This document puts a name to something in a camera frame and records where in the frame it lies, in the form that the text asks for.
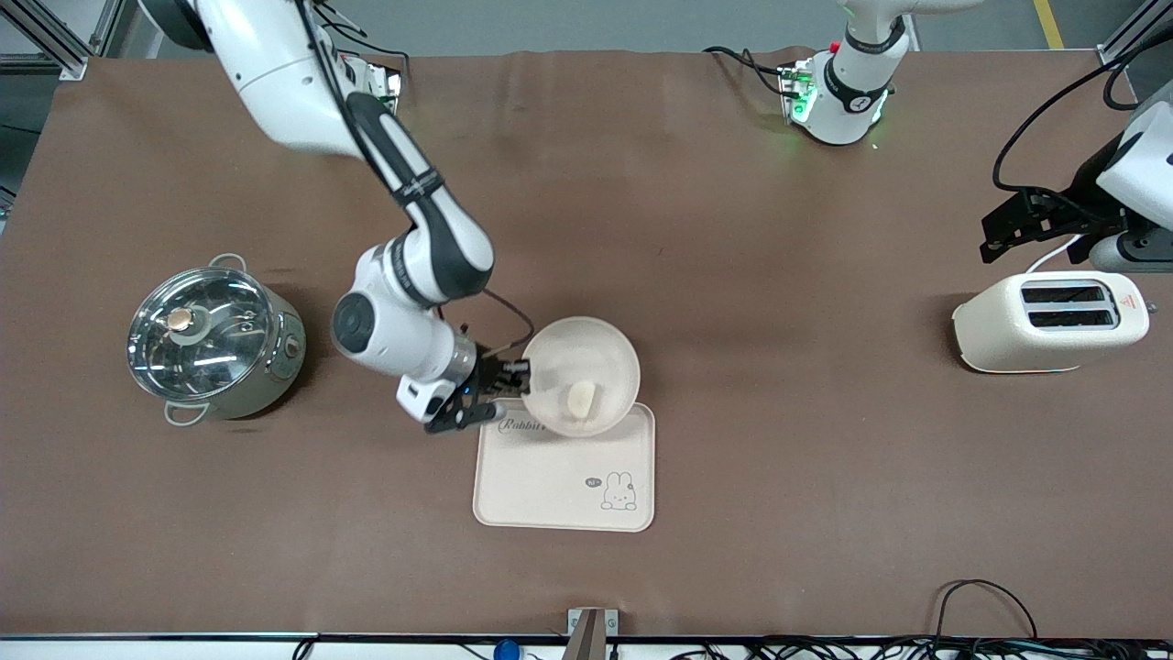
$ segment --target white toaster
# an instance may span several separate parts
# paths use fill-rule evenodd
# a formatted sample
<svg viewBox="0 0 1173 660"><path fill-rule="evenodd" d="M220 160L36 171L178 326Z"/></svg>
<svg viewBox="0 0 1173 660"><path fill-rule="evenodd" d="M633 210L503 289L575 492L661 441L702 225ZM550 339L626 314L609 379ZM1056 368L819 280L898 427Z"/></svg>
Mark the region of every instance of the white toaster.
<svg viewBox="0 0 1173 660"><path fill-rule="evenodd" d="M1148 333L1137 285L1094 270L1006 277L952 319L962 360L988 374L1070 372Z"/></svg>

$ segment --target metal frame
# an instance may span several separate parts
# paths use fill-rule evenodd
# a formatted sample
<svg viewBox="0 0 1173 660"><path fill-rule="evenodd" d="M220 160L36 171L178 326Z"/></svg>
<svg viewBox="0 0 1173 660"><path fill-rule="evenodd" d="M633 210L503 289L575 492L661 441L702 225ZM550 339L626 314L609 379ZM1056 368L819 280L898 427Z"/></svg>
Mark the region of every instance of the metal frame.
<svg viewBox="0 0 1173 660"><path fill-rule="evenodd" d="M1141 4L1100 46L1101 57L1104 61L1117 57L1169 20L1173 20L1173 0L1148 0Z"/></svg>
<svg viewBox="0 0 1173 660"><path fill-rule="evenodd" d="M120 22L127 0L104 0L88 40L73 32L41 0L0 0L0 15L8 19L41 54L0 54L0 67L12 73L50 73L60 68L61 80L81 80L86 61L104 55Z"/></svg>

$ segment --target beige tray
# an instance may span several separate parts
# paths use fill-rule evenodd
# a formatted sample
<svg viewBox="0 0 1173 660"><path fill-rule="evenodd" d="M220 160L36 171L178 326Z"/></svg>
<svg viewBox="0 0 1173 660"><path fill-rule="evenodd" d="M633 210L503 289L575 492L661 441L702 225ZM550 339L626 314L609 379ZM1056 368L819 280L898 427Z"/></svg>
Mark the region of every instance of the beige tray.
<svg viewBox="0 0 1173 660"><path fill-rule="evenodd" d="M521 400L481 427L473 513L486 525L642 532L656 515L656 419L637 403L615 428L565 438Z"/></svg>

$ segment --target black cable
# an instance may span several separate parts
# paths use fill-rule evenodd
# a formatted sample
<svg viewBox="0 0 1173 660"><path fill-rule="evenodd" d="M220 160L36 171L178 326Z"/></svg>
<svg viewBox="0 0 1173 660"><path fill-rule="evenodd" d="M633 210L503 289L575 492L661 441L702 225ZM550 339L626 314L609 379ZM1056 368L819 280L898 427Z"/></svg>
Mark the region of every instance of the black cable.
<svg viewBox="0 0 1173 660"><path fill-rule="evenodd" d="M489 660L489 659L488 659L488 658L486 658L484 655L481 655L480 653L477 653L477 652L473 651L473 647L468 646L467 644L457 644L456 646L459 646L459 647L463 648L465 651L467 651L467 652L472 653L473 655L476 655L476 656L477 656L477 658L480 658L481 660Z"/></svg>
<svg viewBox="0 0 1173 660"><path fill-rule="evenodd" d="M761 64L757 62L751 63L750 60L746 60L744 56L734 53L733 50L724 46L710 46L708 48L701 50L701 53L719 53L721 55L728 55L730 57L737 60L738 63L740 63L743 67L755 67L758 68L758 70L761 70L761 73L774 73L774 74L778 73L777 69L769 69L769 68L762 69Z"/></svg>
<svg viewBox="0 0 1173 660"><path fill-rule="evenodd" d="M308 658L310 656L310 652L313 651L313 645L317 641L318 641L318 637L314 635L314 637L305 638L301 641L297 642L297 646L293 648L293 659L292 660L305 660L306 658Z"/></svg>
<svg viewBox="0 0 1173 660"><path fill-rule="evenodd" d="M407 53L405 53L404 50L391 50L388 48L382 48L380 46L375 46L374 43L364 41L360 38L367 36L366 30L364 30L361 28L357 28L354 26L346 25L346 23L334 22L334 21L330 20L328 16L326 16L325 14L323 14L321 9L319 9L318 7L314 7L313 11L317 12L317 14L321 18L321 20L326 21L325 23L323 23L321 27L331 28L335 33L338 33L338 35L341 36L343 39L353 41L354 43L358 43L359 46L364 46L366 48L369 48L371 50L374 50L375 53L382 53L385 55L396 55L399 57L402 57L404 59L404 68L407 68L407 67L411 66L412 56L408 55Z"/></svg>
<svg viewBox="0 0 1173 660"><path fill-rule="evenodd" d="M686 651L684 653L677 653L670 660L687 660L690 658L697 658L699 660L730 660L728 655L725 655L720 651L717 651L708 642L703 642L700 645L700 651Z"/></svg>
<svg viewBox="0 0 1173 660"><path fill-rule="evenodd" d="M330 13L331 13L331 14L334 14L335 16L338 16L338 18L339 18L339 19L340 19L340 20L343 21L343 23L345 23L345 25L346 25L346 26L347 26L348 28L351 28L351 29L353 29L354 32L357 32L357 33L359 34L359 36L361 36L362 39L366 39L366 38L368 38L368 36L371 36L369 34L367 34L367 32L366 32L365 29L362 29L362 26L359 26L359 25L355 25L355 23L353 23L353 22L351 21L351 19L348 19L348 18L344 16L344 15L341 14L341 12L339 12L338 9L335 9L335 8L331 7L328 2L323 2L323 4L320 5L320 7L325 7L325 8L330 9ZM321 18L321 20L326 21L327 23L332 23L332 22L337 22L337 21L334 21L334 19L331 19L331 18L330 18L330 16L327 16L326 14L323 14L323 13L321 13L321 8L320 8L320 7L314 7L314 8L313 8L313 12L314 12L316 14L318 14L318 15L319 15L319 16Z"/></svg>
<svg viewBox="0 0 1173 660"><path fill-rule="evenodd" d="M1110 62L1100 64L1094 70L1084 74L1078 80L1076 80L1074 82L1067 84L1066 87L1064 87L1063 89L1060 89L1059 91L1057 91L1055 95L1052 95L1050 98L1047 98L1046 101L1044 101L1042 106L1039 106L1038 108L1036 108L1035 111L1031 113L1029 117L1026 117L1026 121L1024 121L1018 127L1018 129L1015 130L1013 135L1010 136L1010 140L1006 140L1006 143L1002 147L1002 150L998 151L998 157L996 157L994 159L994 172L992 172L992 176L994 176L994 185L995 186L997 186L1001 190L1006 190L1008 192L1018 192L1018 191L1022 191L1023 189L1026 189L1026 188L1033 188L1033 186L1030 186L1030 185L1010 185L1010 184L1003 182L1002 181L1002 163L1003 163L1003 161L1006 159L1006 156L1010 154L1010 150L1013 149L1015 144L1018 143L1018 140L1023 136L1024 132L1026 132L1026 129L1030 128L1032 123L1035 123L1035 120L1037 120L1039 116L1043 115L1043 113L1045 113L1046 110L1049 110L1051 108L1051 106L1058 103L1064 96L1066 96L1067 94L1074 91L1079 87L1083 87L1090 80L1092 80L1096 76L1100 75L1101 73L1108 70L1114 64L1116 64L1116 60L1112 60Z"/></svg>
<svg viewBox="0 0 1173 660"><path fill-rule="evenodd" d="M758 74L758 80L760 80L761 83L765 84L766 88L769 89L771 91L773 91L774 94L778 94L779 96L785 96L787 98L798 98L799 97L799 95L795 94L794 91L786 91L784 89L779 89L778 87L774 87L773 84L771 84L771 82L768 80L766 80L766 75L765 75L765 74L778 75L778 69L779 68L786 67L786 66L791 66L794 62L784 62L781 64L778 64L774 68L765 67L765 66L759 64L758 61L753 59L753 53L751 53L748 48L743 49L740 55L738 55L737 53L734 53L733 50L730 50L728 48L726 48L724 46L710 46L708 48L705 48L703 52L704 53L714 53L714 54L728 55L730 57L733 57L734 60L737 60L737 62L739 64L753 69L753 73Z"/></svg>
<svg viewBox="0 0 1173 660"><path fill-rule="evenodd" d="M11 123L0 123L0 128L7 128L8 130L15 130L19 132L30 132L33 135L40 135L40 130L34 130L32 128L21 128L19 125L12 125Z"/></svg>
<svg viewBox="0 0 1173 660"><path fill-rule="evenodd" d="M1055 95L1052 95L1050 98L1047 98L1046 101L1044 101L1043 104L1039 106L1038 108L1036 108L1035 111L1031 113L1029 117L1026 117L1026 121L1024 121L1022 123L1022 125L1019 125L1018 129L1015 130L1013 135L1010 136L1010 140L1008 140L1006 143L1002 147L1002 150L998 151L998 157L995 158L995 161L994 161L994 171L991 172L991 177L994 179L994 185L996 188L1001 189L1001 190L1006 190L1008 192L1018 192L1018 193L1028 193L1028 195L1033 193L1033 195L1047 196L1047 197L1051 197L1051 198L1053 198L1053 199L1056 199L1056 200L1065 204L1067 207L1071 207L1071 209L1076 210L1082 216L1084 216L1084 217L1086 217L1089 219L1093 219L1093 220L1096 220L1098 223L1101 223L1101 224L1111 224L1113 222L1113 219L1100 217L1099 215L1097 215L1097 213L1092 212L1091 210L1084 207L1083 205L1080 205L1080 204L1078 204L1078 203L1069 199L1064 195L1062 195L1062 193L1059 193L1059 192L1057 192L1055 190L1051 190L1050 188L1044 188L1042 185L1011 185L1011 184L1005 183L1004 181L1002 181L1002 163L1003 163L1003 161L1005 161L1006 155L1010 154L1010 150L1018 142L1018 140L1023 136L1023 134L1026 132L1026 129L1030 128L1030 125L1032 123L1035 123L1035 121L1039 116L1042 116L1043 113L1045 113L1052 106L1055 106L1056 103L1058 103L1064 96L1066 96L1067 94L1074 91L1079 87L1083 87L1089 81L1091 81L1092 79L1099 76L1104 72L1107 72L1107 70L1112 72L1112 75L1108 77L1107 83L1105 84L1105 88L1104 88L1104 102L1107 103L1107 106L1110 108L1130 109L1127 104L1117 103L1111 97L1112 96L1112 86L1116 82L1116 79L1120 75L1119 72L1123 72L1124 67L1128 62L1131 62L1132 60L1134 60L1138 55L1140 55L1145 50L1148 50L1150 48L1152 48L1154 46L1164 43L1164 42L1168 41L1169 39L1173 39L1173 23L1169 23L1169 25L1162 27L1161 29L1159 29L1157 33L1154 33L1154 34L1145 38L1144 40L1140 41L1140 43L1135 48L1132 48L1132 49L1130 49L1130 50L1127 50L1125 53L1121 53L1120 55L1117 55L1112 60L1110 60L1107 62L1104 62L1103 64L1100 64L1096 69L1093 69L1093 70L1084 74L1078 80L1076 80L1074 82L1067 84L1066 87L1064 87L1063 89L1060 89L1059 91L1057 91Z"/></svg>
<svg viewBox="0 0 1173 660"><path fill-rule="evenodd" d="M497 354L503 354L506 352L510 352L510 351L516 349L517 347L520 347L520 346L524 345L526 342L528 342L528 341L530 341L530 340L534 339L534 334L537 332L537 328L534 327L534 321L529 318L529 315L526 314L524 311L517 308L517 305L515 305L515 304L510 302L509 300L502 298L497 293L494 293L489 288L484 288L482 292L486 295L488 295L488 297L493 298L494 300L497 300L502 305L504 305L504 307L508 308L509 311L511 311L515 314L517 314L517 318L521 318L522 321L528 327L528 329L526 332L526 335L522 336L520 340L515 340L515 341L510 342L508 346L501 347L499 349L493 349L491 352L484 354L484 358L491 358L491 356L495 356Z"/></svg>
<svg viewBox="0 0 1173 660"><path fill-rule="evenodd" d="M933 642L929 646L929 652L925 654L927 658L933 658L934 660L936 660L937 658L937 648L941 646L941 640L942 640L941 632L944 630L945 625L945 608L949 607L949 598L951 598L954 592L956 592L957 590L969 585L982 585L985 587L995 588L1009 596L1010 599L1013 600L1016 605L1018 605L1018 608L1023 611L1023 614L1026 615L1026 621L1030 622L1031 639L1038 639L1038 626L1035 625L1035 617L1031 615L1030 610L1026 608L1026 605L1023 604L1023 601L1017 596L1015 596L1013 592L1011 592L1010 590L997 583L991 583L990 580L982 580L982 579L958 580L956 584L949 587L948 591L945 591L944 597L942 597L941 599L941 610L940 612L937 612L937 631L933 635Z"/></svg>
<svg viewBox="0 0 1173 660"><path fill-rule="evenodd" d="M1112 108L1113 110L1134 110L1140 107L1139 102L1135 103L1121 103L1112 96L1112 91L1116 89L1116 81L1124 73L1125 68L1132 63L1141 53L1148 50L1154 46L1159 46L1169 39L1173 39L1173 23L1166 25L1161 29L1154 32L1153 34L1140 40L1140 43L1135 48L1131 48L1127 52L1121 53L1117 59L1120 60L1119 66L1112 70L1107 76L1107 82L1104 83L1104 104Z"/></svg>

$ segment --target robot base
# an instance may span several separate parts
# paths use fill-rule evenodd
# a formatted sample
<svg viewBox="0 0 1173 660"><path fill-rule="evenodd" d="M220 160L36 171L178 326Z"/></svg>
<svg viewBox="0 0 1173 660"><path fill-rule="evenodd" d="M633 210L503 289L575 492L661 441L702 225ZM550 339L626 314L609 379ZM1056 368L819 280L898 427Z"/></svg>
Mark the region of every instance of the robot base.
<svg viewBox="0 0 1173 660"><path fill-rule="evenodd" d="M796 98L782 96L782 115L787 123L802 127L820 142L850 144L880 121L888 91L865 111L847 111L842 101L827 91L823 70L830 56L829 50L823 50L814 57L795 62L792 68L779 69L781 89L798 94Z"/></svg>

